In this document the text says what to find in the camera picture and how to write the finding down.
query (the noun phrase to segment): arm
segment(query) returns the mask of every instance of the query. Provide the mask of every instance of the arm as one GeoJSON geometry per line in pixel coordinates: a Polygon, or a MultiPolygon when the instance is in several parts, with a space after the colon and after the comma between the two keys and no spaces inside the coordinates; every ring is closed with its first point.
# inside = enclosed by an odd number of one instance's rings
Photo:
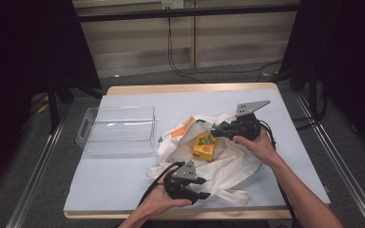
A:
{"type": "Polygon", "coordinates": [[[160,179],[159,185],[152,190],[144,202],[120,225],[121,228],[142,227],[148,219],[158,216],[172,207],[191,205],[192,202],[189,199],[170,198],[165,192],[162,183],[163,179],[160,179]]]}
{"type": "Polygon", "coordinates": [[[233,140],[246,146],[269,165],[292,203],[303,227],[342,227],[336,215],[292,171],[272,146],[265,129],[251,141],[235,136],[233,140]]]}

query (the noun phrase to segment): electrical cable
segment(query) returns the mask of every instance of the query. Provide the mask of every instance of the electrical cable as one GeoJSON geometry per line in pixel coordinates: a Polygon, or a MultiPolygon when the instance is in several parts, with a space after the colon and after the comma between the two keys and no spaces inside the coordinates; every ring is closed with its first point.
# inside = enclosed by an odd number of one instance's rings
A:
{"type": "MultiPolygon", "coordinates": [[[[275,142],[274,135],[272,134],[271,127],[268,125],[268,123],[266,123],[264,121],[259,121],[259,122],[263,127],[265,127],[266,131],[268,132],[269,139],[271,140],[272,146],[274,146],[274,148],[277,149],[277,147],[276,147],[277,142],[275,142]]],[[[286,193],[284,192],[283,188],[280,186],[278,181],[277,181],[277,183],[278,183],[279,191],[282,194],[283,200],[286,203],[287,209],[289,210],[289,213],[292,217],[292,228],[296,228],[296,227],[300,228],[301,225],[298,222],[298,217],[296,216],[295,209],[293,208],[293,206],[290,203],[286,193]]]]}
{"type": "Polygon", "coordinates": [[[33,101],[32,103],[31,103],[31,105],[34,105],[34,104],[36,104],[36,103],[38,103],[41,99],[43,99],[45,96],[47,96],[47,93],[44,93],[41,97],[39,97],[38,99],[36,99],[35,101],[33,101]]]}
{"type": "Polygon", "coordinates": [[[257,69],[250,69],[250,70],[243,70],[243,71],[223,71],[223,70],[206,70],[206,71],[195,71],[195,72],[186,72],[186,71],[181,71],[180,69],[177,69],[177,67],[174,64],[174,59],[173,59],[173,43],[172,43],[172,35],[171,35],[171,21],[170,18],[168,18],[168,46],[167,46],[167,50],[168,50],[168,64],[170,65],[171,69],[179,76],[184,77],[184,78],[188,78],[191,80],[194,80],[196,82],[199,82],[201,84],[203,84],[203,82],[201,80],[198,80],[196,78],[191,77],[191,75],[196,75],[196,74],[200,74],[200,73],[204,73],[204,74],[208,74],[208,73],[234,73],[234,74],[243,74],[243,73],[253,73],[253,72],[257,72],[258,73],[258,78],[256,80],[256,82],[259,80],[259,76],[260,76],[260,71],[268,68],[271,65],[274,64],[281,64],[281,60],[282,59],[278,59],[274,62],[271,63],[267,63],[263,66],[261,66],[260,68],[257,69]]]}
{"type": "Polygon", "coordinates": [[[304,63],[299,62],[299,63],[296,63],[295,65],[293,65],[292,67],[290,67],[289,69],[286,69],[285,71],[280,70],[279,74],[277,76],[275,76],[274,78],[270,79],[268,82],[277,83],[279,81],[286,80],[290,77],[290,75],[293,72],[295,72],[296,70],[301,68],[303,65],[304,65],[304,63]]]}
{"type": "MultiPolygon", "coordinates": [[[[47,93],[42,96],[41,98],[39,98],[38,100],[41,100],[42,98],[44,98],[47,95],[47,93]]],[[[47,105],[49,103],[49,100],[45,100],[43,101],[43,103],[41,105],[39,105],[39,107],[33,109],[31,112],[29,112],[29,116],[31,116],[32,114],[34,114],[35,112],[37,112],[40,108],[42,108],[44,105],[47,105]]]]}
{"type": "Polygon", "coordinates": [[[308,123],[308,124],[306,124],[304,126],[297,127],[296,130],[297,131],[304,130],[304,129],[308,128],[309,126],[312,126],[314,124],[317,124],[317,123],[321,122],[321,120],[324,117],[325,112],[327,110],[327,104],[328,104],[327,92],[326,92],[326,89],[323,88],[322,89],[322,92],[321,92],[321,95],[320,95],[320,98],[319,98],[319,105],[322,108],[321,112],[318,113],[314,117],[312,116],[312,117],[302,117],[302,118],[294,118],[294,119],[292,119],[293,121],[313,120],[311,123],[308,123]]]}
{"type": "MultiPolygon", "coordinates": [[[[183,164],[183,161],[176,161],[172,164],[170,164],[167,168],[164,169],[164,171],[162,172],[161,175],[159,175],[159,177],[157,179],[155,179],[151,184],[150,186],[147,188],[147,190],[144,192],[144,195],[142,196],[141,200],[139,201],[138,203],[138,206],[142,204],[142,202],[144,202],[144,199],[146,199],[146,197],[152,192],[152,190],[157,186],[159,185],[158,184],[158,181],[168,172],[168,170],[170,170],[172,167],[176,166],[176,165],[182,165],[183,164]]],[[[150,227],[150,222],[151,221],[147,221],[144,223],[143,227],[146,228],[146,227],[150,227]]],[[[118,224],[116,226],[113,226],[112,228],[117,228],[119,227],[121,224],[118,224]]]]}

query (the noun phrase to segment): floor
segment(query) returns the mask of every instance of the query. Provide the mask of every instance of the floor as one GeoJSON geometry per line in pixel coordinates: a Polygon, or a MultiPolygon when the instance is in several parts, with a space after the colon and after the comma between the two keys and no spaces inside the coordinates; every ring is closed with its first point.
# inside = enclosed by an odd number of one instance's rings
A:
{"type": "MultiPolygon", "coordinates": [[[[257,69],[260,65],[251,66],[257,69]]],[[[219,71],[213,73],[196,74],[194,77],[205,83],[221,82],[255,82],[258,73],[225,73],[220,68],[211,67],[204,71],[219,71]]],[[[224,66],[223,71],[248,70],[248,66],[224,66]]],[[[150,85],[150,84],[191,84],[196,83],[190,78],[182,77],[173,71],[142,74],[119,78],[102,79],[103,91],[110,86],[125,85],[150,85]]],[[[278,83],[280,93],[292,118],[305,115],[298,95],[293,93],[288,82],[278,83]]],[[[32,113],[23,132],[22,140],[13,153],[8,165],[0,176],[0,227],[113,227],[119,221],[112,219],[68,219],[63,215],[63,206],[67,198],[74,170],[78,164],[82,149],[74,143],[74,137],[83,119],[85,110],[97,106],[100,101],[93,99],[79,90],[73,90],[75,102],[71,105],[60,104],[59,112],[63,116],[64,126],[60,132],[61,137],[53,139],[49,135],[49,114],[32,113]],[[52,153],[44,155],[47,150],[47,141],[56,140],[56,145],[51,148],[52,153]],[[24,194],[25,188],[30,186],[30,177],[38,161],[45,160],[46,165],[40,174],[40,179],[33,185],[30,201],[22,208],[16,208],[24,194]],[[14,219],[13,212],[23,215],[21,219],[14,219]]],[[[295,122],[296,126],[303,126],[307,121],[295,122]]],[[[323,129],[334,142],[340,157],[350,170],[355,183],[361,188],[361,194],[365,195],[365,139],[352,129],[352,121],[346,118],[338,106],[331,100],[328,102],[327,112],[321,121],[323,129]]],[[[316,127],[307,127],[300,130],[300,135],[310,158],[320,175],[323,185],[326,187],[332,202],[330,207],[338,215],[345,227],[365,227],[365,196],[355,196],[360,192],[350,192],[352,186],[341,177],[338,167],[332,162],[332,156],[327,152],[326,146],[321,143],[317,135],[316,127]]],[[[271,227],[281,223],[290,224],[288,220],[270,220],[271,227]]]]}

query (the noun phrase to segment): yellow package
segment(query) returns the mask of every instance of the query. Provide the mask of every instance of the yellow package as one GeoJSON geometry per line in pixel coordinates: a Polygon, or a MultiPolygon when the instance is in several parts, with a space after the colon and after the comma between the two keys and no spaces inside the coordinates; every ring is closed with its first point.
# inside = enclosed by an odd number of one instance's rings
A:
{"type": "Polygon", "coordinates": [[[213,151],[215,150],[216,138],[209,131],[201,133],[195,140],[193,155],[197,158],[213,161],[213,151]]]}

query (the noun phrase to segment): transparent storage box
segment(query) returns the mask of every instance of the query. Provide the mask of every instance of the transparent storage box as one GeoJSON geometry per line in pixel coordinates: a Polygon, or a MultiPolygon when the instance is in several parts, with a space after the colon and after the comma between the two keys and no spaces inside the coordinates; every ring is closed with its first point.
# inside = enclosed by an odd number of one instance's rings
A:
{"type": "Polygon", "coordinates": [[[155,149],[153,106],[95,107],[87,110],[75,141],[84,153],[142,156],[155,149]]]}

